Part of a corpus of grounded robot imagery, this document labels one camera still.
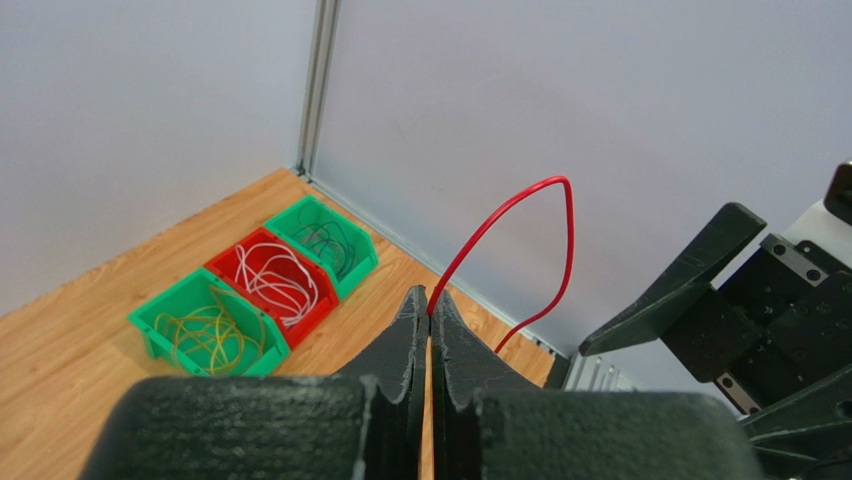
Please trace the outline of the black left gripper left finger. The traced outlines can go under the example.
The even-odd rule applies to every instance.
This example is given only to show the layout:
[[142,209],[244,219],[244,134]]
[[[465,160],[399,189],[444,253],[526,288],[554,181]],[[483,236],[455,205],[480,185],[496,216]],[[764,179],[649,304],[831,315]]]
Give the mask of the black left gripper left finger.
[[428,334],[423,287],[328,376],[154,377],[108,417],[85,479],[414,479]]

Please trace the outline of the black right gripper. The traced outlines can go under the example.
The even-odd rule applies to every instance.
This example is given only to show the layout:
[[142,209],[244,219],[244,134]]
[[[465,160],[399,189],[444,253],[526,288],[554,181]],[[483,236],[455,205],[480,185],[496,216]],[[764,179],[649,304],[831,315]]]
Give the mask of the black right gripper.
[[791,244],[770,235],[711,288],[766,226],[740,203],[723,205],[578,351],[598,355],[662,337],[697,381],[714,383],[752,414],[740,426],[768,479],[849,479],[850,261],[810,240]]

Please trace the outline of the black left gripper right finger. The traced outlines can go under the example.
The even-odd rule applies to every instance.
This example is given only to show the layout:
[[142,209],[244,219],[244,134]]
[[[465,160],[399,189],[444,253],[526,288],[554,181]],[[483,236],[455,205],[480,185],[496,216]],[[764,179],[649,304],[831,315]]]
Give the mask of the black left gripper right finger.
[[465,324],[450,294],[429,305],[434,472],[439,479],[759,479],[717,399],[681,392],[544,389]]

